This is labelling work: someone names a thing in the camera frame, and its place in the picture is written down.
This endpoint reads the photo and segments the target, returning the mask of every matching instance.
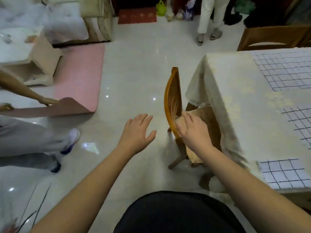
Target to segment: pink foam mat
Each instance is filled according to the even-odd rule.
[[[105,46],[103,43],[72,46],[60,58],[54,74],[54,98],[48,107],[22,108],[0,115],[35,118],[95,112],[98,105]]]

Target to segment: gray pants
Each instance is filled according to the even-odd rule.
[[[56,167],[55,156],[70,145],[68,136],[56,137],[40,125],[0,116],[0,167],[17,166],[38,169]]]

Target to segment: foot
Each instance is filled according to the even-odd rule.
[[[61,154],[69,154],[70,151],[72,150],[73,146],[79,141],[80,137],[81,137],[81,133],[80,133],[79,129],[77,129],[77,128],[71,129],[69,132],[69,140],[70,140],[71,145],[67,146],[60,153]]]
[[[60,171],[60,168],[62,167],[62,165],[60,164],[60,162],[58,162],[57,160],[57,164],[56,164],[56,167],[55,168],[52,168],[50,171],[52,173],[58,173]]]
[[[215,28],[213,33],[210,36],[210,40],[211,41],[216,40],[216,39],[220,38],[221,36],[222,36],[222,31],[219,30],[218,28]]]
[[[196,37],[196,44],[198,46],[202,46],[204,41],[204,33],[200,33],[197,37]]]

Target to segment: white sneaker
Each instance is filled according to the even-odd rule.
[[[81,137],[81,133],[80,130],[77,128],[73,128],[70,130],[69,132],[69,140],[71,145],[69,145],[68,147],[66,147],[63,151],[61,151],[61,154],[69,154],[73,148],[73,146],[79,141]]]

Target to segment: person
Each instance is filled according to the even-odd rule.
[[[216,40],[222,36],[222,31],[219,28],[223,23],[229,1],[230,0],[202,0],[200,22],[197,29],[197,45],[202,46],[204,42],[204,34],[207,32],[208,22],[214,8],[214,30],[210,36],[210,40]]]
[[[207,125],[183,112],[178,127],[184,143],[218,177],[258,233],[309,233],[311,216],[213,147]],[[129,119],[116,148],[60,203],[34,225],[31,233],[87,233],[112,185],[130,159],[156,136],[146,138],[152,116]],[[136,200],[114,229],[121,232],[245,232],[226,205],[207,195],[155,192]]]
[[[59,103],[38,95],[4,71],[0,71],[0,87],[47,106]],[[0,104],[0,111],[12,109],[14,108],[9,103]],[[40,125],[0,116],[0,167],[31,167],[56,173],[61,164],[53,153],[68,154],[79,138],[80,131],[77,128],[58,137],[52,130]]]

